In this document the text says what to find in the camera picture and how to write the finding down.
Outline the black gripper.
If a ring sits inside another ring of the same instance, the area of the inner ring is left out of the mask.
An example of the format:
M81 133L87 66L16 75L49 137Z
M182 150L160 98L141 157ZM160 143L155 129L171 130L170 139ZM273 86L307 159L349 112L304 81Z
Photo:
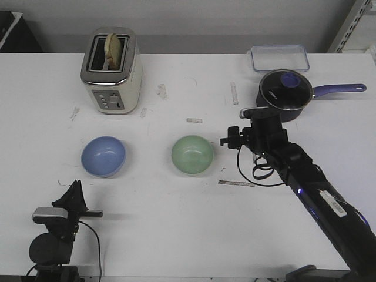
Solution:
M52 202L52 206L64 208L68 211L68 220L66 223L45 225L48 233L63 241L73 242L75 240L81 217L103 217L103 210L89 209L86 207L80 180L74 180L64 195L60 199Z
M250 127L241 131L238 126L227 129L227 137L220 139L220 146L228 149L247 147L253 153L272 153L287 146L287 131L283 129L279 113L241 113L241 118L251 121Z

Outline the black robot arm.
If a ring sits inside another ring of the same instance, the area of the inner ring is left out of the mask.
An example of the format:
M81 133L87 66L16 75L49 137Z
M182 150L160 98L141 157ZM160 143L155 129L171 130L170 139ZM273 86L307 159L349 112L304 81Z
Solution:
M85 281L78 267L70 265L70 259L79 225L91 230L98 244L98 280L102 279L100 239L93 227L81 218L101 218L103 211L87 208L82 183L74 180L63 196L52 202L51 207L38 207L32 213L32 221L43 224L47 232L35 237L29 246L29 258L35 265L34 281Z
M364 216L349 204L298 144L289 141L278 113L248 111L250 127L229 127L220 145L247 147L290 187L346 265L360 277L375 274L375 234Z

